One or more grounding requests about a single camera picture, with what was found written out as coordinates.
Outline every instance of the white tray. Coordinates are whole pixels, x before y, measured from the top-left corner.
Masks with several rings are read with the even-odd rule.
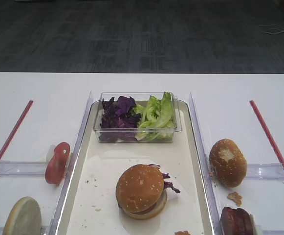
[[[183,131],[173,143],[98,143],[92,130],[98,103],[91,108],[71,186],[57,234],[168,235],[188,230],[212,234],[204,185],[186,103],[179,102]],[[155,163],[168,172],[181,193],[170,189],[163,212],[137,221],[122,214],[115,187],[122,172],[134,164]]]

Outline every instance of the red stick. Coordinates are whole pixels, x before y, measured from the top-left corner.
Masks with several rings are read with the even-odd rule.
[[[6,142],[4,143],[3,147],[0,150],[0,159],[2,158],[3,154],[5,153],[7,147],[9,146],[12,138],[14,137],[16,131],[18,130],[20,124],[22,123],[24,117],[26,116],[26,114],[28,113],[29,109],[31,108],[33,104],[33,100],[30,100],[28,102],[28,104],[26,105],[26,108],[24,109],[23,113],[21,114],[20,118],[18,119],[16,125],[14,126],[13,130],[11,131],[11,133],[9,134]]]
[[[262,126],[262,128],[264,130],[264,132],[265,132],[265,134],[267,135],[267,137],[268,137],[268,139],[270,141],[270,144],[272,145],[272,148],[273,148],[275,154],[277,155],[280,163],[284,167],[284,158],[283,158],[283,156],[282,156],[282,154],[281,154],[277,144],[275,143],[275,141],[274,141],[274,139],[273,139],[273,137],[272,137],[272,135],[271,135],[267,125],[265,124],[265,122],[264,122],[264,120],[263,120],[263,118],[262,118],[262,116],[261,116],[261,114],[259,112],[259,109],[257,108],[257,106],[256,106],[256,104],[255,104],[255,102],[253,100],[250,100],[249,102],[250,102],[250,105],[252,106],[252,108],[253,108],[253,110],[254,110],[254,112],[255,112],[255,114],[256,114],[256,116],[257,116],[257,118],[258,118],[258,120],[259,120],[259,122],[260,122],[260,124],[261,124],[261,126]]]

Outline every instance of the white table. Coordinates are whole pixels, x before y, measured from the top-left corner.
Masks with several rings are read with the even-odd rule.
[[[97,74],[0,73],[0,149],[30,99],[34,101],[3,160],[40,161],[49,146],[74,145],[92,90],[171,91],[196,102],[206,149],[221,138],[234,139],[250,163],[278,163],[249,100],[258,106],[284,156],[283,74]]]

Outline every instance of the clear plastic container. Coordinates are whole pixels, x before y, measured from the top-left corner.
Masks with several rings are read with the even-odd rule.
[[[109,101],[114,97],[114,104],[117,104],[117,100],[120,96],[132,97],[136,104],[146,107],[147,102],[151,96],[155,96],[161,100],[164,93],[101,93],[99,99],[99,105],[94,122],[93,130],[96,133],[96,137],[99,142],[111,143],[111,142],[173,142],[175,133],[182,131],[182,125],[180,121],[180,112],[178,107],[177,98],[171,94],[171,106],[173,116],[172,124],[166,128],[102,128],[101,121],[104,115],[103,101]]]

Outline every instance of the tomato slice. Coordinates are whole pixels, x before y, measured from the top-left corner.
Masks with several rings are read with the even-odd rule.
[[[59,184],[65,175],[66,164],[70,154],[70,145],[66,142],[58,144],[54,149],[54,156],[49,161],[45,179],[49,184]]]

